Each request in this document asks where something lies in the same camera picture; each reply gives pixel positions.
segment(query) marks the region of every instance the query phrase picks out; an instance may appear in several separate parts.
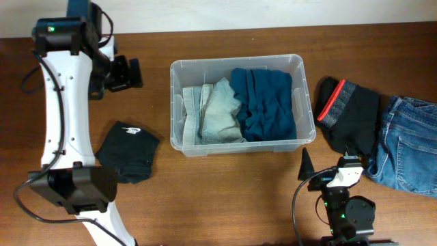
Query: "clothing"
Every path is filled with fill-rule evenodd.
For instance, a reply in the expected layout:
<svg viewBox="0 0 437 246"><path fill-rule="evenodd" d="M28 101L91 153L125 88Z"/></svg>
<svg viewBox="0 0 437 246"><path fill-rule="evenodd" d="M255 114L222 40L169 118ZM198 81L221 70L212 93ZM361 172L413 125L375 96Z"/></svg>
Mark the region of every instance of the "clothing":
<svg viewBox="0 0 437 246"><path fill-rule="evenodd" d="M231 73L234 97L241 103L237 114L247 141L296 138L292 112L292 77L278 70L236 68Z"/></svg>
<svg viewBox="0 0 437 246"><path fill-rule="evenodd" d="M370 157L378 132L379 105L379 94L329 77L320 86L315 125L334 151Z"/></svg>
<svg viewBox="0 0 437 246"><path fill-rule="evenodd" d="M210 97L212 94L212 90L214 89L214 85L205 84L202 85L202 93L200 96L200 132L203 130L203 121L205 120L205 112L206 107L210 101Z"/></svg>
<svg viewBox="0 0 437 246"><path fill-rule="evenodd" d="M135 184L150 178L158 144L159 140L147 131L117 121L96 158L101 165L115 168L119 183Z"/></svg>
<svg viewBox="0 0 437 246"><path fill-rule="evenodd" d="M200 136L200 98L202 87L185 87L182 89L186 120L182 133L182 145L193 146L201 143Z"/></svg>
<svg viewBox="0 0 437 246"><path fill-rule="evenodd" d="M236 120L241 102L234 98L229 81L222 78L214 85L201 126L202 144L241 143L244 141Z"/></svg>
<svg viewBox="0 0 437 246"><path fill-rule="evenodd" d="M437 197L437 105L393 96L365 173L378 184Z"/></svg>

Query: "jeans seam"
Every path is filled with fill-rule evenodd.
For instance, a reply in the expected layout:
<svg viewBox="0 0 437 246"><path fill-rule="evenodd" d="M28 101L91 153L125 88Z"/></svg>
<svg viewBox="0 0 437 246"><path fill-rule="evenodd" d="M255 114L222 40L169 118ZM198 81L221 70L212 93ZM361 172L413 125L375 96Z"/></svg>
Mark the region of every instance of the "jeans seam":
<svg viewBox="0 0 437 246"><path fill-rule="evenodd" d="M425 127L429 127L429 128L434 129L434 130L437 130L437 127L435 127L435 126L430 126L429 124L426 124L426 123L424 123L424 122L422 122L422 121L420 121L420 120L416 120L416 119L414 119L414 118L412 118L412 117L410 117L410 116L408 116L408 115L406 115L405 113L402 113L402 112L400 112L400 111L398 111L398 113L401 114L401 115L403 115L404 117L407 117L407 118L410 119L410 120L413 120L413 121L415 121L415 122L417 122L417 123L419 123L419 124L422 124L422 125L425 126Z"/></svg>
<svg viewBox="0 0 437 246"><path fill-rule="evenodd" d="M391 128L392 129L401 130L405 134L413 135L413 136L416 136L416 137L420 137L420 138L424 138L424 139L428 139L428 140L437 140L437 137L427 137L427 136L421 135L419 132L407 129L407 128L405 128L405 127L403 127L401 125L398 125L398 124L392 124Z"/></svg>
<svg viewBox="0 0 437 246"><path fill-rule="evenodd" d="M385 164L387 163L387 160L389 159L389 151L388 151L388 147L387 147L387 136L389 135L389 129L390 129L390 125L391 125L391 121L393 120L394 116L395 116L395 112L397 107L401 104L402 99L398 98L396 100L396 102L393 104L393 107L391 108L391 110L387 113L388 118L386 119L386 126L383 128L383 132L382 132L382 136L384 137L384 141L383 141L383 147L387 149L387 151L384 151L384 156L383 156L383 162L382 164L378 167L378 170L376 171L375 175L370 175L372 178L377 178L379 176L381 176L382 174L382 170L384 169Z"/></svg>
<svg viewBox="0 0 437 246"><path fill-rule="evenodd" d="M396 151L396 179L402 188L409 192L413 192L413 189L404 181L404 167L401 165L402 161L402 146L401 143L401 137L399 136L399 139L397 140L397 151Z"/></svg>
<svg viewBox="0 0 437 246"><path fill-rule="evenodd" d="M406 141L406 140L403 140L403 143L414 150L419 150L419 151L423 151L423 152L430 153L430 154L437 154L437 149L428 148L425 146L418 146L418 145L416 145L414 143L410 143L409 141Z"/></svg>

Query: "wooden table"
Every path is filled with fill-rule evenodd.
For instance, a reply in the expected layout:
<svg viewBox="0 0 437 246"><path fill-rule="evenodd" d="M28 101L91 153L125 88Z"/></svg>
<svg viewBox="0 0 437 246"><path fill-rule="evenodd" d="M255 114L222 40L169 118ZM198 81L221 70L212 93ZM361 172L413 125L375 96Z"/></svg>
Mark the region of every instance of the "wooden table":
<svg viewBox="0 0 437 246"><path fill-rule="evenodd" d="M437 101L437 23L295 27L116 35L120 54L138 57L145 82L140 90L107 93L89 103L91 142L96 151L116 120L146 128L161 144L153 176L121 184L117 206L140 245L294 245L292 196L302 148L186 158L170 136L169 67L178 59L299 54L311 101L326 75L347 78L386 95ZM27 172L37 170L44 148L44 92L26 95L18 85L37 65L31 39L0 40L0 245L93 245L81 224L49 225L28 217L12 199ZM32 79L42 82L41 73ZM315 169L337 163L318 129L307 145ZM435 245L437 200L394 191L362 177L351 189L376 203L375 235L402 245ZM297 221L301 236L329 235L314 211L319 193L301 191ZM43 217L68 218L26 190L21 197ZM326 218L320 204L322 218Z"/></svg>

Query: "plastic storage bin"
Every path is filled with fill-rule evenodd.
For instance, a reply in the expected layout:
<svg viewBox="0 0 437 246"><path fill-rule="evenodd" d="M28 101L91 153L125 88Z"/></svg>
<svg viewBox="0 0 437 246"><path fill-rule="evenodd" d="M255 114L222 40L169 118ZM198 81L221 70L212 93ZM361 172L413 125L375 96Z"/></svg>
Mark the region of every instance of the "plastic storage bin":
<svg viewBox="0 0 437 246"><path fill-rule="evenodd" d="M186 110L182 100L182 88L216 83L223 77L231 81L234 68L281 70L291 74L293 116L297 139L281 141L258 141L248 143L224 143L183 146L182 133ZM171 79L171 133L170 142L175 150L185 156L208 154L274 151L294 151L315 139L315 127L303 60L298 55L271 55L263 57L240 57L227 59L200 59L175 61L170 67Z"/></svg>

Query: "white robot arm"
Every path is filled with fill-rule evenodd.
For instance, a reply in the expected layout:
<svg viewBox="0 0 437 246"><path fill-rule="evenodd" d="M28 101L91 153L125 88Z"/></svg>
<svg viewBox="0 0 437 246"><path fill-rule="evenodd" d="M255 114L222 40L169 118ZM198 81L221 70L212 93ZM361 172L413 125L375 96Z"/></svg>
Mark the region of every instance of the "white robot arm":
<svg viewBox="0 0 437 246"><path fill-rule="evenodd" d="M137 61L129 68L124 57L114 56L112 34L101 38L102 13L106 15L89 0L70 0L66 18L40 19L33 30L34 55L46 90L46 141L42 171L29 173L14 197L28 215L42 222L83 222L97 245L134 246L137 242L115 205L115 171L95 167L88 100L101 99L105 88L116 92L141 87L142 81L134 68ZM51 221L33 214L18 198L25 185L77 219Z"/></svg>

